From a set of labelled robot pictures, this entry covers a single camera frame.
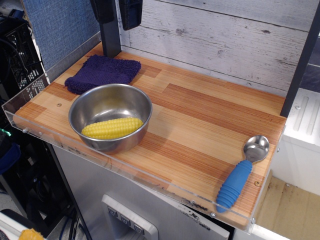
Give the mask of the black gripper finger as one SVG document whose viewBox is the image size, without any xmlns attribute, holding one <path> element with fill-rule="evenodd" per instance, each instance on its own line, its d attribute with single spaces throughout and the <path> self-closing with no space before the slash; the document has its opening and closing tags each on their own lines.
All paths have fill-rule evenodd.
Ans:
<svg viewBox="0 0 320 240">
<path fill-rule="evenodd" d="M 90 0 L 94 16 L 99 24 L 107 24 L 115 19 L 113 0 Z"/>
<path fill-rule="evenodd" d="M 119 0 L 122 27 L 125 31 L 138 27 L 142 22 L 143 0 Z"/>
</svg>

